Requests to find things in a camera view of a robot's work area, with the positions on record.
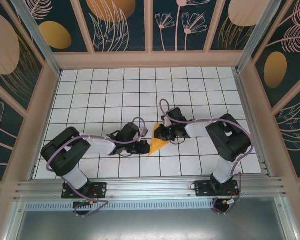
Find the yellow triangular block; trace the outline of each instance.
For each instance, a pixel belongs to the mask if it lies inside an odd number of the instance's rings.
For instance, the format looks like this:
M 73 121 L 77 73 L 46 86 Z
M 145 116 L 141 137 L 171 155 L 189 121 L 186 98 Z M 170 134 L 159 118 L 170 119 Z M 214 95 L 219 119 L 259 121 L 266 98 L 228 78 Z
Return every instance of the yellow triangular block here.
M 149 156 L 170 143 L 169 141 L 163 141 L 161 139 L 155 138 L 155 130 L 159 127 L 159 123 L 156 123 L 154 125 Z

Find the grid tile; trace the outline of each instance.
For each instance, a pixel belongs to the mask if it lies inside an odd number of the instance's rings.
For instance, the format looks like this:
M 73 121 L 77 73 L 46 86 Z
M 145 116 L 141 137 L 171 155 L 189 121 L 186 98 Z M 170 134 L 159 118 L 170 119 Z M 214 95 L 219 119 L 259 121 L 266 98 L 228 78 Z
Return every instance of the grid tile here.
M 82 69 L 78 71 L 77 81 L 92 81 L 93 69 Z
M 91 94 L 104 94 L 107 92 L 107 81 L 93 81 L 91 84 Z
M 189 92 L 187 79 L 173 79 L 172 84 L 174 92 Z
M 171 70 L 170 68 L 156 68 L 155 69 L 155 78 L 156 79 L 171 79 Z
M 82 158 L 79 163 L 80 170 L 89 179 L 98 178 L 99 159 L 98 158 Z
M 100 158 L 98 178 L 118 178 L 119 158 Z
M 73 95 L 71 108 L 86 108 L 89 101 L 89 94 L 76 94 Z
M 140 79 L 156 79 L 156 69 L 140 68 Z
M 199 156 L 181 156 L 182 176 L 202 175 Z
M 189 79 L 189 88 L 191 92 L 204 92 L 206 91 L 205 82 L 202 78 Z
M 160 177 L 160 158 L 142 157 L 140 159 L 140 177 Z
M 231 67 L 217 67 L 219 78 L 228 79 L 233 78 L 234 74 L 232 73 Z
M 139 177 L 139 157 L 120 157 L 119 177 Z
M 187 70 L 185 67 L 172 67 L 171 68 L 173 79 L 187 79 Z
M 108 80 L 123 80 L 125 70 L 123 68 L 109 69 Z
M 93 70 L 92 81 L 107 81 L 109 76 L 109 69 L 95 69 Z
M 139 80 L 140 69 L 139 68 L 126 68 L 124 70 L 124 80 Z
M 219 75 L 216 67 L 202 67 L 202 74 L 205 79 L 218 79 Z
M 201 67 L 187 67 L 186 74 L 188 79 L 201 79 L 203 77 Z
M 75 82 L 78 70 L 63 70 L 60 82 Z
M 161 176 L 181 176 L 181 166 L 179 156 L 163 156 L 161 161 Z
M 57 94 L 73 94 L 75 89 L 75 82 L 60 82 Z
M 45 134 L 46 145 L 67 127 L 86 135 L 105 136 L 141 116 L 151 144 L 155 123 L 163 115 L 161 99 L 170 108 L 181 109 L 187 120 L 219 118 L 230 113 L 249 131 L 235 80 L 230 68 L 173 67 L 65 70 L 55 97 Z M 210 138 L 182 138 L 151 156 L 107 156 L 87 152 L 80 168 L 88 178 L 158 177 L 210 175 L 218 163 L 218 152 Z M 242 160 L 235 173 L 260 173 L 255 154 Z M 36 164 L 37 179 L 55 179 L 45 169 L 45 161 Z
M 155 93 L 156 92 L 156 80 L 141 80 L 140 81 L 141 93 Z

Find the purple cable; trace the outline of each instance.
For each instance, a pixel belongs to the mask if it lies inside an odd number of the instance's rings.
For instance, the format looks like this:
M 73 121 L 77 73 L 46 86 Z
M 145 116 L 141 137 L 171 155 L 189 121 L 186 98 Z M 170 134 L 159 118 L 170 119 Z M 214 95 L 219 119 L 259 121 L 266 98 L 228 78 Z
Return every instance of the purple cable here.
M 170 110 L 170 105 L 169 105 L 169 102 L 166 100 L 166 99 L 161 99 L 160 100 L 160 103 L 159 103 L 159 106 L 160 106 L 160 109 L 161 109 L 161 112 L 163 113 L 163 115 L 168 118 L 169 120 L 171 121 L 174 121 L 175 123 L 179 123 L 179 124 L 194 124 L 194 123 L 205 123 L 205 122 L 224 122 L 224 123 L 227 123 L 227 124 L 231 124 L 235 127 L 237 127 L 238 129 L 242 130 L 246 135 L 247 137 L 249 138 L 250 142 L 251 142 L 251 148 L 250 150 L 244 154 L 244 155 L 241 155 L 240 157 L 238 157 L 238 159 L 236 160 L 235 164 L 233 165 L 233 168 L 231 170 L 231 175 L 232 176 L 235 176 L 234 175 L 234 171 L 237 167 L 237 165 L 239 164 L 239 162 L 245 158 L 246 156 L 248 156 L 250 153 L 252 153 L 252 151 L 254 150 L 254 147 L 255 147 L 255 141 L 254 139 L 252 138 L 252 136 L 250 135 L 250 133 L 245 130 L 242 126 L 240 126 L 239 124 L 236 124 L 235 122 L 232 122 L 232 121 L 229 121 L 229 120 L 225 120 L 225 119 L 221 119 L 221 118 L 211 118 L 211 119 L 199 119 L 199 120 L 194 120 L 194 121 L 179 121 L 179 120 L 175 120 L 171 117 L 168 116 L 168 114 L 164 111 L 163 107 L 162 107 L 162 102 L 166 102 L 167 104 L 167 107 L 168 107 L 168 111 Z M 239 176 L 240 176 L 240 186 L 239 186 L 239 195 L 238 195 L 238 198 L 240 198 L 240 195 L 241 195 L 241 183 L 242 183 L 242 176 L 241 176 L 241 172 L 238 173 Z M 216 205 L 216 201 L 218 200 L 218 198 L 215 198 L 213 200 L 213 205 L 212 205 L 212 208 L 213 208 L 213 211 L 215 213 L 222 213 L 221 211 L 219 211 L 218 209 L 216 209 L 215 205 Z M 234 206 L 228 211 L 228 213 L 232 212 L 234 209 Z
M 83 139 L 83 138 L 86 138 L 86 139 L 101 139 L 101 140 L 108 140 L 109 142 L 112 142 L 114 144 L 133 144 L 135 142 L 137 142 L 145 133 L 146 133 L 146 122 L 143 118 L 141 117 L 135 117 L 132 122 L 134 123 L 136 119 L 140 119 L 143 123 L 143 131 L 142 131 L 142 134 L 140 134 L 139 137 L 137 137 L 136 139 L 132 140 L 132 141 L 116 141 L 116 140 L 113 140 L 111 138 L 108 138 L 108 137 L 103 137 L 103 136 L 95 136 L 95 135 L 80 135 L 80 136 L 77 136 L 77 137 L 74 137 L 72 139 L 70 139 L 69 141 L 67 141 L 65 144 L 63 144 L 51 157 L 50 159 L 48 160 L 48 162 L 46 163 L 46 169 L 49 171 L 49 172 L 53 172 L 53 170 L 50 167 L 50 164 L 51 162 L 55 159 L 55 157 L 66 147 L 68 146 L 70 143 L 78 140 L 78 139 Z M 96 200 L 94 198 L 89 198 L 87 196 L 84 196 L 82 195 L 80 192 L 78 192 L 69 182 L 67 182 L 66 179 L 64 179 L 63 177 L 61 177 L 66 184 L 69 185 L 69 187 L 78 195 L 80 196 L 81 198 L 83 199 L 86 199 L 86 200 L 89 200 L 89 201 L 93 201 L 95 203 L 104 203 L 102 206 L 98 207 L 96 210 L 94 211 L 91 211 L 85 215 L 79 215 L 77 213 L 77 209 L 80 207 L 80 205 L 78 205 L 75 209 L 74 209 L 74 213 L 76 214 L 77 217 L 81 216 L 82 218 L 84 217 L 89 217 L 93 214 L 95 214 L 96 212 L 98 212 L 100 209 L 102 209 L 103 207 L 105 207 L 109 202 L 108 201 L 105 201 L 105 200 Z

